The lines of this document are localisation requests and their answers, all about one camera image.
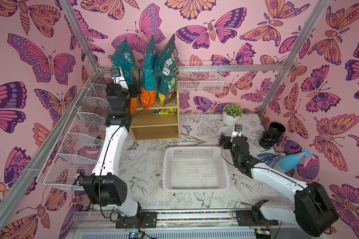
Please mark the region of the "teal orange fertilizer bag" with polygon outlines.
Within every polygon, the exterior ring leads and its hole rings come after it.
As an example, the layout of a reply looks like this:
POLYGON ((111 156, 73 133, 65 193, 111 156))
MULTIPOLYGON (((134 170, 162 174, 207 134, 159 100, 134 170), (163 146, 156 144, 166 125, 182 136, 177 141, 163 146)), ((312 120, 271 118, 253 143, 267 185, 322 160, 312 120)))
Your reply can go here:
POLYGON ((156 101, 158 80, 154 75, 154 66, 157 59, 157 47, 152 36, 146 45, 146 51, 141 68, 141 96, 140 102, 145 110, 148 110, 156 101))
MULTIPOLYGON (((132 49, 130 48, 127 40, 124 40, 112 55, 113 67, 120 67, 124 73, 125 80, 128 86, 139 86, 139 72, 137 69, 136 60, 132 49)), ((138 108, 140 97, 131 98, 131 114, 138 108)))

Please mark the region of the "small yellow packet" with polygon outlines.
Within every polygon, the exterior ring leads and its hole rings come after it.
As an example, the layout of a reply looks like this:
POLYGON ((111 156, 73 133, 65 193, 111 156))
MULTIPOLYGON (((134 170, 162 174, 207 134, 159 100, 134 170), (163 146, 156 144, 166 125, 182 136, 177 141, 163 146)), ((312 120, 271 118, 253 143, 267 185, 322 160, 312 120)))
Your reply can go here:
POLYGON ((154 115, 160 115, 160 116, 175 115, 176 113, 177 113, 177 108, 157 109, 154 111, 154 115))

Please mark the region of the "dark green soil bag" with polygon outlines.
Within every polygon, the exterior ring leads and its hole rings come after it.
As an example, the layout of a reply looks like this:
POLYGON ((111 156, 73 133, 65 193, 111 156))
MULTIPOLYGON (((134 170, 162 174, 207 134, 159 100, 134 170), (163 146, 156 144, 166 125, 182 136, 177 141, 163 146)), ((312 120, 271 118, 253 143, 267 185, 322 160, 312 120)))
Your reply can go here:
POLYGON ((164 106, 173 100, 177 92, 179 77, 176 35, 172 35, 167 44, 158 54, 154 66, 154 75, 158 77, 158 100, 164 106))

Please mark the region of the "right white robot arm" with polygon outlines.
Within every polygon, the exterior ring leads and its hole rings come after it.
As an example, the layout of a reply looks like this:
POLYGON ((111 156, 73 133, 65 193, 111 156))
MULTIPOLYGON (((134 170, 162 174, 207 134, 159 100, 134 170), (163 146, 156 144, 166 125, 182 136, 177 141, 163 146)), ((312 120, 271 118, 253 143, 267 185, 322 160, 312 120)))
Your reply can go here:
POLYGON ((253 224, 278 221, 298 225, 304 232, 319 237, 339 219, 339 214, 325 188, 318 182, 305 183, 270 168, 250 155, 247 137, 222 134, 219 145, 228 149, 232 163, 242 174, 258 180, 286 196, 291 204, 260 200, 251 207, 247 219, 253 224))

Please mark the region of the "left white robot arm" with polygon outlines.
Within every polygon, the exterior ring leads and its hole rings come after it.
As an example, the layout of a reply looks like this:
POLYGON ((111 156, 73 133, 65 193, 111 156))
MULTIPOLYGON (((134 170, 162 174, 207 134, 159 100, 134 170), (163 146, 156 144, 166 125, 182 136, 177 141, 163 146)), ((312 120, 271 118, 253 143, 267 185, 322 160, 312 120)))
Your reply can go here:
POLYGON ((119 177, 122 148, 130 130, 132 115, 131 92, 121 84, 106 87, 109 111, 105 121, 105 140, 92 173, 81 181, 85 193, 93 204, 111 206, 123 217, 135 217, 141 205, 131 198, 128 186, 119 177))

